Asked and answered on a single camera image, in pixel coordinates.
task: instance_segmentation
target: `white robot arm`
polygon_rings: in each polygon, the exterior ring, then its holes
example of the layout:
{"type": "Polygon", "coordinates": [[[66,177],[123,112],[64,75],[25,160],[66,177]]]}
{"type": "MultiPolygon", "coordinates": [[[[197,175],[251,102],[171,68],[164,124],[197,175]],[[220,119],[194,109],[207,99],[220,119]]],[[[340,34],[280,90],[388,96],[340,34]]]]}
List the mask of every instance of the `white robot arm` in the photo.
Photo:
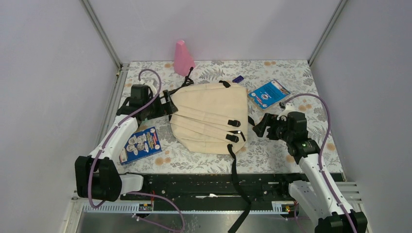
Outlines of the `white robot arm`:
{"type": "Polygon", "coordinates": [[[115,163],[119,162],[120,152],[143,120],[177,112],[176,106],[170,99],[170,93],[166,90],[163,91],[165,103],[162,103],[158,96],[152,101],[152,104],[129,117],[137,109],[147,105],[152,100],[155,91],[153,83],[133,85],[130,97],[126,98],[117,111],[115,122],[107,135],[89,156],[79,156],[77,158],[75,173],[77,193],[80,197],[88,197],[89,174],[93,168],[93,163],[95,163],[91,183],[91,197],[93,199],[115,201],[121,194],[142,189],[143,177],[141,175],[120,175],[117,172],[115,163]]]}
{"type": "Polygon", "coordinates": [[[296,112],[291,103],[281,107],[284,108],[281,114],[266,113],[253,131],[262,137],[266,127],[269,127],[267,137],[270,140],[285,141],[289,154],[301,167],[314,190],[306,181],[299,179],[289,184],[289,195],[308,214],[316,226],[315,232],[353,232],[350,227],[352,223],[357,232],[365,232],[366,216],[363,212],[354,211],[333,181],[323,158],[319,160],[320,149],[316,141],[308,137],[305,114],[296,112]]]}

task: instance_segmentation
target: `pink bottle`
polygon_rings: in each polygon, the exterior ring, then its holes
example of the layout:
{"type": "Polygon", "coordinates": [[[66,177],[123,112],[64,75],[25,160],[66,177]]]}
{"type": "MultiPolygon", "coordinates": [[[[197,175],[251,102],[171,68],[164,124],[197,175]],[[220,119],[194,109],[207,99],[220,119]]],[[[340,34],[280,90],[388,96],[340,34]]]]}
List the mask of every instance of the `pink bottle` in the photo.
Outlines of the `pink bottle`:
{"type": "Polygon", "coordinates": [[[183,40],[179,40],[176,43],[173,66],[174,71],[182,76],[186,76],[189,73],[190,68],[195,67],[194,60],[183,40]]]}

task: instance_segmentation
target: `canvas bag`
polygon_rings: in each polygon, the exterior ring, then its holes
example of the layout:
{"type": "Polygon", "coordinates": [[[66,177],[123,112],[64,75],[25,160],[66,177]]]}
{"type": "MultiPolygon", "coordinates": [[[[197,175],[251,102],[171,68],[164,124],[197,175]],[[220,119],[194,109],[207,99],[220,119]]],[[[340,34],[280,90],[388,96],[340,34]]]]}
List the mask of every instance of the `canvas bag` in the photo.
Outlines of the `canvas bag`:
{"type": "Polygon", "coordinates": [[[206,83],[179,89],[172,96],[178,111],[171,117],[173,135],[189,151],[230,154],[247,140],[247,90],[237,83],[206,83]]]}

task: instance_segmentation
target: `blue package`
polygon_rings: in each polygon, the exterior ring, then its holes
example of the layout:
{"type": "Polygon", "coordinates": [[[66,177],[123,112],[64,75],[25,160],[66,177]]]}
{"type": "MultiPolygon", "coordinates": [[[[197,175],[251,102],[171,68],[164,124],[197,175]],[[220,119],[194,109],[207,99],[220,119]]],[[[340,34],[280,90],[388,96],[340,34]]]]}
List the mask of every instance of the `blue package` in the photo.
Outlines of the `blue package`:
{"type": "Polygon", "coordinates": [[[134,160],[145,158],[162,151],[155,127],[132,134],[120,152],[120,164],[128,164],[134,160]]]}
{"type": "Polygon", "coordinates": [[[240,82],[242,82],[242,80],[244,80],[244,77],[242,77],[241,75],[239,75],[237,78],[235,78],[234,80],[232,80],[232,82],[234,82],[234,83],[240,83],[240,82]]]}
{"type": "Polygon", "coordinates": [[[272,80],[249,93],[249,97],[262,109],[266,109],[284,99],[290,92],[278,81],[272,80]]]}

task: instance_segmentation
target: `floral table surface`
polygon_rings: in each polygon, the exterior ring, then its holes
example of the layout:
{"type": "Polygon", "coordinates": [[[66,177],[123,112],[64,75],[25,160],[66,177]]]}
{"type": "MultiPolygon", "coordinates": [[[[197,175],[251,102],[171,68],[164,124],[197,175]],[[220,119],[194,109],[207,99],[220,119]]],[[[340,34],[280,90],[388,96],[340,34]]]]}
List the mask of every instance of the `floral table surface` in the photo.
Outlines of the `floral table surface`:
{"type": "MultiPolygon", "coordinates": [[[[305,60],[285,61],[198,61],[190,78],[195,84],[215,83],[219,80],[231,81],[242,75],[244,80],[240,85],[248,92],[257,89],[272,79],[278,80],[292,95],[299,93],[317,94],[312,73],[305,60]]],[[[159,73],[162,79],[162,90],[179,87],[184,77],[173,70],[173,62],[132,62],[127,74],[120,104],[130,96],[131,86],[137,84],[138,74],[142,69],[150,68],[159,73]]],[[[143,80],[156,80],[150,72],[142,74],[143,80]]],[[[316,140],[319,146],[326,133],[326,115],[318,100],[312,97],[298,97],[293,100],[295,107],[306,114],[309,136],[316,140]]],[[[249,116],[259,122],[264,113],[251,101],[248,101],[249,116]]],[[[279,113],[278,106],[272,106],[271,113],[279,113]]],[[[167,116],[147,120],[140,125],[139,130],[155,126],[162,147],[162,152],[134,161],[130,164],[116,167],[119,173],[230,173],[232,157],[189,152],[173,136],[167,116]]],[[[258,138],[249,125],[249,136],[246,145],[237,152],[238,173],[291,173],[302,172],[293,157],[288,154],[282,141],[270,141],[258,138]]],[[[329,136],[324,159],[330,172],[342,172],[341,162],[336,152],[332,136],[329,136]]]]}

